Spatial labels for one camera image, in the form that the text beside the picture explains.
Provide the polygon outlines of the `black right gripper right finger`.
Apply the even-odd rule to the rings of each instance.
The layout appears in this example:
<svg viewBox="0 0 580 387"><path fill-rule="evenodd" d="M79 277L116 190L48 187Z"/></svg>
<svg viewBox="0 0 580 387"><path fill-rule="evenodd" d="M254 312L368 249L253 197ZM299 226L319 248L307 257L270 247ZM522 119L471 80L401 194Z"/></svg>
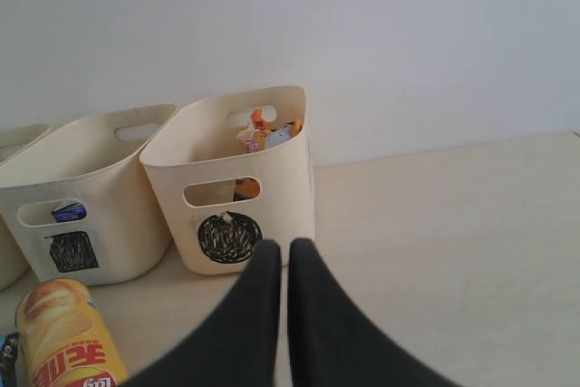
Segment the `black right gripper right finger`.
<svg viewBox="0 0 580 387"><path fill-rule="evenodd" d="M378 328L314 242L290 245L287 336L294 386L455 386Z"/></svg>

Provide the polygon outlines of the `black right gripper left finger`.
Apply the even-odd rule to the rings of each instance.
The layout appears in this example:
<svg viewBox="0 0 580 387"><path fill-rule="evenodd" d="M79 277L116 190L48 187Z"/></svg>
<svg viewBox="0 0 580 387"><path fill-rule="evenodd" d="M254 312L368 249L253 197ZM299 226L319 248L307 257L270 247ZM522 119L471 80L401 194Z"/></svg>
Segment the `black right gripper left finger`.
<svg viewBox="0 0 580 387"><path fill-rule="evenodd" d="M281 250L256 244L244 271L208 317L125 386L273 386L279 332Z"/></svg>

